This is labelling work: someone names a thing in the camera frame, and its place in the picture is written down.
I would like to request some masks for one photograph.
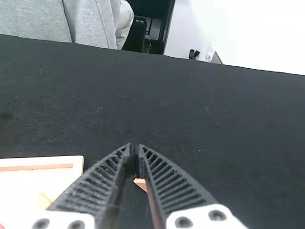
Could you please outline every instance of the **person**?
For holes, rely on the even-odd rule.
[[[125,44],[134,18],[133,10],[128,1],[121,0],[120,4],[120,15],[116,23],[115,32],[117,49],[122,49]]]
[[[0,1],[0,34],[121,49],[133,21],[126,0]]]

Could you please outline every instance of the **gray sleeve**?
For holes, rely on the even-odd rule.
[[[116,49],[120,0],[62,0],[72,41]]]

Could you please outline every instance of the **screw hole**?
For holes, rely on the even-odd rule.
[[[187,217],[179,217],[175,221],[177,228],[190,228],[193,226],[192,221]]]
[[[224,221],[227,219],[225,214],[218,210],[210,211],[209,217],[212,221]]]
[[[81,220],[76,220],[68,226],[68,229],[84,229],[85,223]]]
[[[49,219],[39,219],[34,223],[32,229],[46,229],[49,226],[49,223]]]

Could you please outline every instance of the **black felt surface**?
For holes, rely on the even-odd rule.
[[[304,228],[304,98],[299,75],[0,36],[0,157],[143,143],[252,229]],[[151,228],[125,195],[120,228]]]

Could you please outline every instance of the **wooden board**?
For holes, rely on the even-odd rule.
[[[0,159],[0,205],[45,209],[82,172],[83,156]]]

